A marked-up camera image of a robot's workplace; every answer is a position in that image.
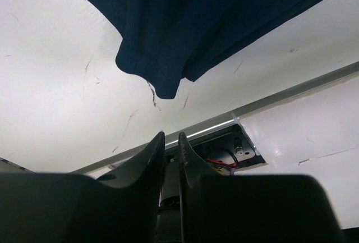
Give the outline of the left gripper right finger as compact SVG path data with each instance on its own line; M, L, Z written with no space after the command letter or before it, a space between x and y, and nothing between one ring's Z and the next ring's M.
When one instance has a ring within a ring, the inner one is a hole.
M313 177L223 176L184 133L178 146L183 242L345 242Z

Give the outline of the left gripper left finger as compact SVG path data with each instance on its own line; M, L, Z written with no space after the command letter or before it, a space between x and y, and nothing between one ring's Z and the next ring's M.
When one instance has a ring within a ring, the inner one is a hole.
M97 179L2 173L2 242L154 242L165 136Z

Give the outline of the navy blue shorts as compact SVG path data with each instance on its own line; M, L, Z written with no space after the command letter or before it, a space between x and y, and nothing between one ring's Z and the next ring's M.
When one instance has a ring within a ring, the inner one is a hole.
M122 37L117 67L173 99L211 68L323 0L88 0Z

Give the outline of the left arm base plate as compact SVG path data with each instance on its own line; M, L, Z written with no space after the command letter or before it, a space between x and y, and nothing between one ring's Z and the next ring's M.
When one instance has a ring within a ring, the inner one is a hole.
M242 168L266 163L239 125L205 134L190 140L190 144L200 158L221 175L233 175ZM165 176L159 202L161 208L174 207L180 202L178 143L166 149L165 154Z

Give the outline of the aluminium table edge rail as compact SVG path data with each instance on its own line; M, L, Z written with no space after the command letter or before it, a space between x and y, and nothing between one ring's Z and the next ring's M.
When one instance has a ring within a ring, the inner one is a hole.
M210 118L206 121L202 121L187 127L182 131L187 134L187 137L191 141L201 139L204 136L209 136L215 132L236 124L236 121L246 114L259 111L263 108L268 108L272 105L280 105L295 100L298 97L313 94L314 92L322 90L327 86L333 86L336 82L343 82L344 80L350 79L356 75L358 75L358 62L344 66L340 69L321 75L288 89L279 91L245 106L241 106L229 112ZM144 147L145 144L139 145L135 148L74 170L73 173L87 174L103 169L104 167L114 168L116 165L123 163L124 161L133 157Z

